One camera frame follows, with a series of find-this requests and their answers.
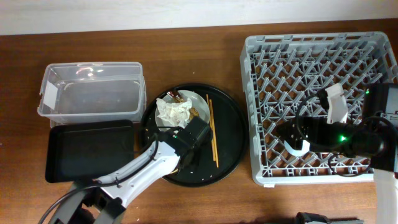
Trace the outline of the crumpled white napkin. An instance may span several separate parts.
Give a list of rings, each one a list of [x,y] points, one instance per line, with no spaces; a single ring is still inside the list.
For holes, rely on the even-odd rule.
[[[163,99],[156,99],[157,111],[156,118],[160,119],[160,126],[184,128],[193,118],[190,110],[193,107],[191,99],[181,103],[168,103]]]

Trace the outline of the yellow bowl with scraps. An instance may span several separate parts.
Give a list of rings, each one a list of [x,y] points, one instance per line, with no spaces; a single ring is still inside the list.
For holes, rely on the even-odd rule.
[[[179,168],[176,168],[175,170],[173,170],[170,175],[177,175],[180,172]]]

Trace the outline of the clear plastic bin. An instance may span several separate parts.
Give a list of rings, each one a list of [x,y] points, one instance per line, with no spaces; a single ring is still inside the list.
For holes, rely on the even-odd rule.
[[[55,109],[44,104],[49,81],[58,88]],[[139,62],[52,63],[40,87],[38,115],[51,126],[127,119],[139,122],[147,103]]]

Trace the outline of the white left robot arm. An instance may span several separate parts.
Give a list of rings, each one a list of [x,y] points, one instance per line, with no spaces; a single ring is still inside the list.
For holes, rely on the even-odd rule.
[[[40,223],[121,223],[129,204],[156,180],[189,166],[212,138],[207,122],[194,117],[185,128],[155,133],[143,153],[124,167],[86,186],[73,184]]]

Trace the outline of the black rectangular tray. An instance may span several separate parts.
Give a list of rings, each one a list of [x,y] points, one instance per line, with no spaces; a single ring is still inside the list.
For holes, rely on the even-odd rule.
[[[133,159],[130,120],[55,126],[49,132],[45,179],[49,183],[96,179]]]

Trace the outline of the grey dishwasher rack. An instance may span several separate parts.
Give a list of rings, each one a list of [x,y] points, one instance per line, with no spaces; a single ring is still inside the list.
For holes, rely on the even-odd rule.
[[[254,35],[240,56],[249,118],[252,178],[276,185],[370,182],[373,172],[363,157],[348,159],[308,152],[291,155],[276,126],[295,116],[326,118],[313,94],[340,83],[348,122],[359,124],[365,89],[371,83],[397,81],[397,61],[383,32]]]

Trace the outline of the round black serving tray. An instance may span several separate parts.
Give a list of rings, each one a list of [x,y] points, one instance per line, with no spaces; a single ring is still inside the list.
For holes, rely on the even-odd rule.
[[[248,148],[245,114],[232,96],[215,86],[190,83],[171,89],[193,91],[212,101],[219,164],[213,161],[211,142],[207,141],[195,153],[190,165],[164,179],[184,187],[202,187],[224,179],[235,170]]]

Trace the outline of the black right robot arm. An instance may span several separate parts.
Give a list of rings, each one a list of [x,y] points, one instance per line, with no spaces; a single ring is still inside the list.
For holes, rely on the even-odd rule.
[[[329,153],[332,159],[365,157],[374,171],[377,223],[397,223],[397,85],[370,84],[365,89],[362,121],[348,124],[348,106],[340,84],[313,94],[326,109],[326,118],[304,116],[277,125],[276,130],[292,155],[308,151]]]

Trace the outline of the black object bottom edge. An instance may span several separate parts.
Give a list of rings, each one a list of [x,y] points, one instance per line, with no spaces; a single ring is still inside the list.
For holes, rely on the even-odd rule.
[[[299,212],[294,218],[294,224],[364,224],[363,220],[333,221],[324,215]]]

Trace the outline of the wooden chopstick right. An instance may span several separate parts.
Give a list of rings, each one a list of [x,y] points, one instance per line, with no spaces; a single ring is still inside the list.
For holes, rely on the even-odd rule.
[[[214,113],[213,113],[213,105],[212,105],[212,100],[210,99],[210,106],[212,110],[212,115],[213,115],[213,130],[214,130],[214,137],[215,137],[215,153],[216,153],[216,167],[219,168],[219,161],[218,161],[218,149],[217,149],[217,144],[216,144],[216,130],[215,130],[215,123],[214,123]]]

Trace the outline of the white label on bin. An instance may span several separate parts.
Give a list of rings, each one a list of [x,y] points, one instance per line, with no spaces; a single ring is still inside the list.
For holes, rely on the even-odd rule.
[[[51,110],[55,109],[57,101],[58,88],[47,81],[45,92],[44,92],[44,104],[48,106]]]

